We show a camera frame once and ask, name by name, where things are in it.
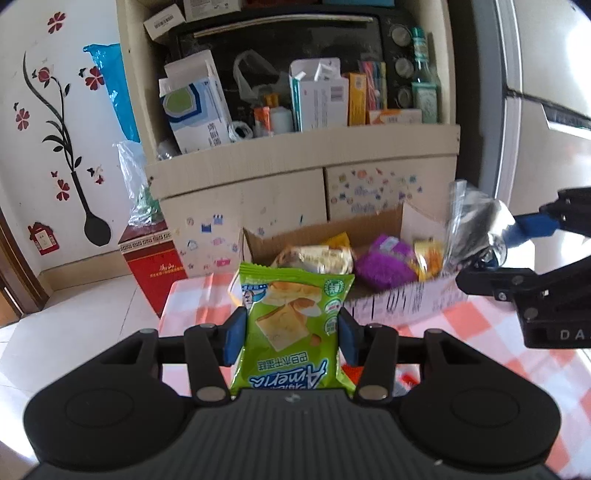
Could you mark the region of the green cracker packet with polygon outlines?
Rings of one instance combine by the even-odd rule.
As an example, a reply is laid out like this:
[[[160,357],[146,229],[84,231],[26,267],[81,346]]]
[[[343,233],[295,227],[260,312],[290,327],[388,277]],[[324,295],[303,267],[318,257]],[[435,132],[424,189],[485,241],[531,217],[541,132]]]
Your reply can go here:
[[[353,274],[242,263],[247,322],[231,394],[339,388],[352,394],[355,385],[339,361],[338,315],[353,280]]]

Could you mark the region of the purple snack bag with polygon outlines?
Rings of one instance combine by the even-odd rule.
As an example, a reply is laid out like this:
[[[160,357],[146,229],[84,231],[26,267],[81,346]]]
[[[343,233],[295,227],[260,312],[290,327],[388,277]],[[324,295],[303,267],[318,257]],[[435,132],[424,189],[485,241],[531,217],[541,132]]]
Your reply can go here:
[[[355,263],[355,272],[377,291],[418,280],[414,249],[396,236],[381,234]]]

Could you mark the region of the silver foil snack bag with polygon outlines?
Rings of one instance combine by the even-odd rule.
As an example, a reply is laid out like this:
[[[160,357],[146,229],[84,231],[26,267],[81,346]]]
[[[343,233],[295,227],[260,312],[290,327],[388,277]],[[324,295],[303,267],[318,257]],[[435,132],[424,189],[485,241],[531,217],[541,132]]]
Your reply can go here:
[[[466,180],[456,180],[450,187],[443,272],[500,268],[507,259],[515,226],[515,218],[502,201]]]

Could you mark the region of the red snack bag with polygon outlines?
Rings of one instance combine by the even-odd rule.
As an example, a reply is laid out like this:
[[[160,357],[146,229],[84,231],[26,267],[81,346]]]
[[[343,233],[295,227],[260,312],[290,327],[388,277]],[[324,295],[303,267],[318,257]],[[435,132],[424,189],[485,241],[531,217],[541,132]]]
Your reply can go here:
[[[346,375],[349,383],[353,386],[348,386],[349,397],[353,397],[353,391],[360,382],[360,378],[363,374],[362,366],[352,366],[348,363],[342,363],[342,373]],[[394,381],[392,383],[391,394],[393,397],[400,397],[406,395],[413,388],[418,386],[421,382],[420,368],[418,364],[403,364],[398,365],[394,370]]]

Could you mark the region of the yellow snack packet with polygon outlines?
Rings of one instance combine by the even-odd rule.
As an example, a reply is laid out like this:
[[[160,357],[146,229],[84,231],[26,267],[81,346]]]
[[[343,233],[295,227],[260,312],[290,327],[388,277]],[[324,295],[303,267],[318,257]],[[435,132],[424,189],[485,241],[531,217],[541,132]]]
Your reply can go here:
[[[328,246],[329,249],[349,249],[351,248],[351,242],[349,241],[349,235],[346,232],[339,233],[338,235],[332,236],[328,240],[322,242],[322,245]]]

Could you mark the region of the white cardboard milk box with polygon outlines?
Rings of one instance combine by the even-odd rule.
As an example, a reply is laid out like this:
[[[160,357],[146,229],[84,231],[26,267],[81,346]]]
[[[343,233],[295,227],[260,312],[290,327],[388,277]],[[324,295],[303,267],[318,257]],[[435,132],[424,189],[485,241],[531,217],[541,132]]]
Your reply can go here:
[[[270,238],[245,230],[245,258],[269,266],[287,247],[320,245],[341,233],[351,242],[356,275],[345,306],[359,323],[413,324],[468,300],[453,276],[410,280],[397,268],[394,272],[399,279],[388,282],[361,273],[363,256],[381,237],[394,237],[408,246],[420,240],[445,239],[445,226],[408,202],[380,213],[305,226]]]

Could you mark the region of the yellow chips packet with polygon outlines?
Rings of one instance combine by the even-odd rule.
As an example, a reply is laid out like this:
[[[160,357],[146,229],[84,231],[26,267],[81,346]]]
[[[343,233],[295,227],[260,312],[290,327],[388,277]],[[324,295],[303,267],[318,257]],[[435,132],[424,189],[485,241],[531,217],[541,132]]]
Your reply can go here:
[[[417,240],[414,242],[418,280],[426,282],[437,278],[443,268],[445,247],[438,240]]]

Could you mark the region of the popcorn snack bag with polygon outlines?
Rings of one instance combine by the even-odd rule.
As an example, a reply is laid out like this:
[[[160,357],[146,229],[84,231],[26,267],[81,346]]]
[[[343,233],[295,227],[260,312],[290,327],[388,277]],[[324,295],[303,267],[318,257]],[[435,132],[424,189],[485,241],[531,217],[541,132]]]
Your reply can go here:
[[[328,245],[288,246],[271,263],[273,268],[295,268],[310,273],[348,275],[353,273],[353,252],[349,247]]]

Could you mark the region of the red gift box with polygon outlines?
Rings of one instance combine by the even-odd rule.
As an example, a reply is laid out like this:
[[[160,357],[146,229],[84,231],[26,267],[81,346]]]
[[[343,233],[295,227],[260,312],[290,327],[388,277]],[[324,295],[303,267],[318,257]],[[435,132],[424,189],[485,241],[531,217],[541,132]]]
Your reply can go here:
[[[166,223],[127,225],[118,245],[147,302],[160,317],[172,285],[187,279]]]

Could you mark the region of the clear plastic bag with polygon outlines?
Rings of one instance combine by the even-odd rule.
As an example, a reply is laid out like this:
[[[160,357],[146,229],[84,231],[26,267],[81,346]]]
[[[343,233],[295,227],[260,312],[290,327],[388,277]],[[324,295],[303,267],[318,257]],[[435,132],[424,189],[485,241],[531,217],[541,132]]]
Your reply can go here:
[[[123,140],[113,147],[118,153],[119,167],[131,205],[128,224],[143,227],[162,221],[159,202],[152,197],[149,190],[145,173],[147,160],[141,144]]]

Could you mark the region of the beige stickered cabinet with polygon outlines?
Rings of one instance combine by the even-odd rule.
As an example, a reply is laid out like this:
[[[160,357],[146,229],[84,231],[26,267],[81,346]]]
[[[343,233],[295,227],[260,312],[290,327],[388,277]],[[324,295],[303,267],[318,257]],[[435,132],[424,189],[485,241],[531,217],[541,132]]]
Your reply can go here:
[[[126,82],[151,195],[161,206],[187,276],[233,273],[245,261],[243,231],[263,237],[322,223],[349,208],[328,176],[346,165],[392,166],[422,175],[418,201],[443,212],[443,183],[455,174],[460,129],[440,124],[321,128],[231,141],[162,160],[157,148],[173,133],[160,103],[166,77],[145,22],[161,1],[116,5]]]

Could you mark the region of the orange white flat box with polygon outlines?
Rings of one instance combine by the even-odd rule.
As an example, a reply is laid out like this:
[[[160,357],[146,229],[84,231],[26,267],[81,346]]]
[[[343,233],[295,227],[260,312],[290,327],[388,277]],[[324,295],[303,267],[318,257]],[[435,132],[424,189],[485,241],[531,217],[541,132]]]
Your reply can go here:
[[[369,125],[383,124],[422,124],[423,113],[420,109],[383,109],[368,112]]]

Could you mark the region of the yellow slim box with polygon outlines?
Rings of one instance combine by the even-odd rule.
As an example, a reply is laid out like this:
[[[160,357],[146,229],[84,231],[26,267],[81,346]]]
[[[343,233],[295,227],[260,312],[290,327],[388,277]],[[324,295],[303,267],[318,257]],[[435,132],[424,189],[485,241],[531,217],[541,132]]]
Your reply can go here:
[[[363,73],[348,73],[349,80],[349,126],[366,124],[367,117],[367,76]]]

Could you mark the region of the white barcode carton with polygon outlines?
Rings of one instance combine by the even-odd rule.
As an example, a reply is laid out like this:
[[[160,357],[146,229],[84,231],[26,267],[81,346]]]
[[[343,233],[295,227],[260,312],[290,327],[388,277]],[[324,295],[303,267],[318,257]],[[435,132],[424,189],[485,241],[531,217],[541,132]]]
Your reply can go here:
[[[288,77],[297,131],[348,125],[349,79],[339,58],[294,60]]]

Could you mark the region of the black toaster oven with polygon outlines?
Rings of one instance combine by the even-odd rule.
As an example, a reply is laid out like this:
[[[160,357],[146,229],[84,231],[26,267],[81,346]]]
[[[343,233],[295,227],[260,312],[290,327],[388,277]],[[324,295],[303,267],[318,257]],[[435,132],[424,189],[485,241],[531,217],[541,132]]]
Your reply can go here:
[[[269,135],[263,108],[290,109],[290,65],[337,58],[344,76],[367,78],[370,111],[413,107],[413,16],[398,7],[273,6],[190,22],[172,30],[178,59],[211,52],[235,121]]]

